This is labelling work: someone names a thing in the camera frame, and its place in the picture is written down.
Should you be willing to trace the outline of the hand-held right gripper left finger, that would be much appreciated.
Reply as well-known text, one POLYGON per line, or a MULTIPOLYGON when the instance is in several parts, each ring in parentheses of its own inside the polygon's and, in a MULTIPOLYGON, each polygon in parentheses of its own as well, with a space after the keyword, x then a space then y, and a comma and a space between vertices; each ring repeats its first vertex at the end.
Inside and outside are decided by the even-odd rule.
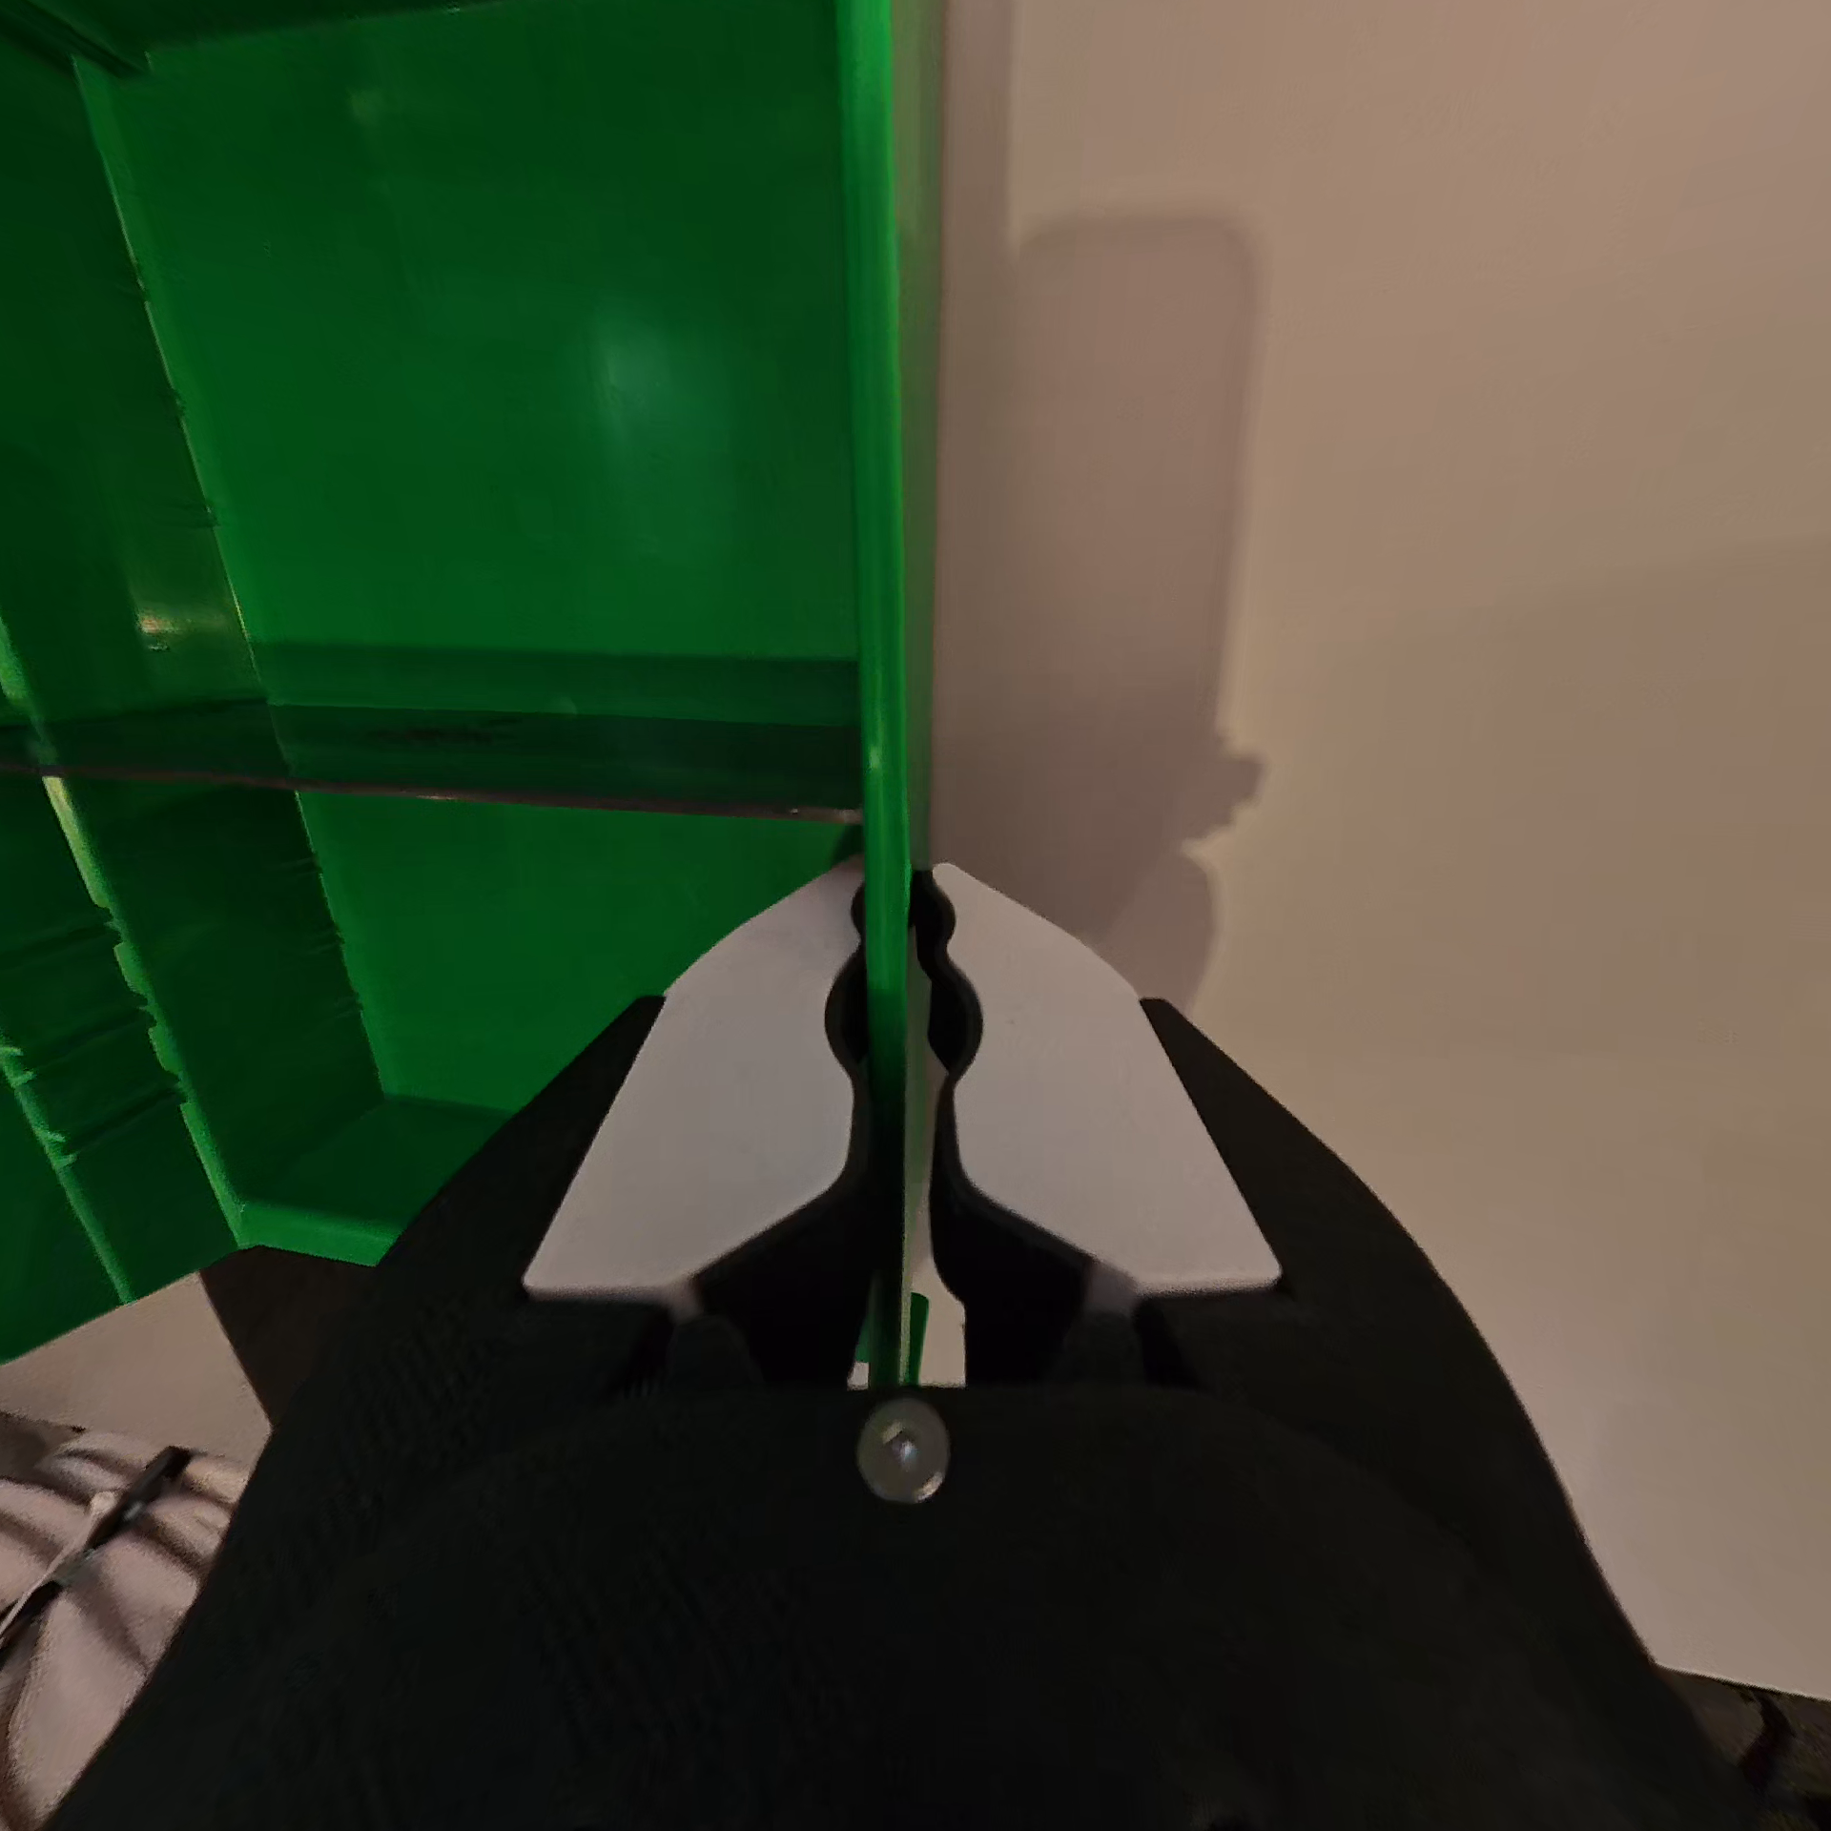
POLYGON ((721 1318, 768 1383, 852 1379, 879 1256, 863 886, 837 861, 670 986, 531 1300, 721 1318))

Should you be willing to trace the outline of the green plastic bin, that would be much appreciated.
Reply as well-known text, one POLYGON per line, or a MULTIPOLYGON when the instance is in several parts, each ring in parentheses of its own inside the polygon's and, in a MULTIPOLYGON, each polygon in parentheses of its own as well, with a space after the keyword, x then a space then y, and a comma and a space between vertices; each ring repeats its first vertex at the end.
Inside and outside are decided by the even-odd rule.
POLYGON ((4 6, 4 1358, 837 858, 903 1226, 944 16, 4 6))

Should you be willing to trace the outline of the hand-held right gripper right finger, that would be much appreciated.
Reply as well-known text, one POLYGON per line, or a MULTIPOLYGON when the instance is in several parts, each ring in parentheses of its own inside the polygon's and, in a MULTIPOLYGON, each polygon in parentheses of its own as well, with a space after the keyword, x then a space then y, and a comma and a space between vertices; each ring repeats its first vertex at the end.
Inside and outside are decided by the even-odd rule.
POLYGON ((1089 1317, 1273 1295, 1280 1262, 1131 984, 959 865, 917 882, 911 918, 940 1072, 932 1258, 968 1383, 1042 1379, 1089 1317))

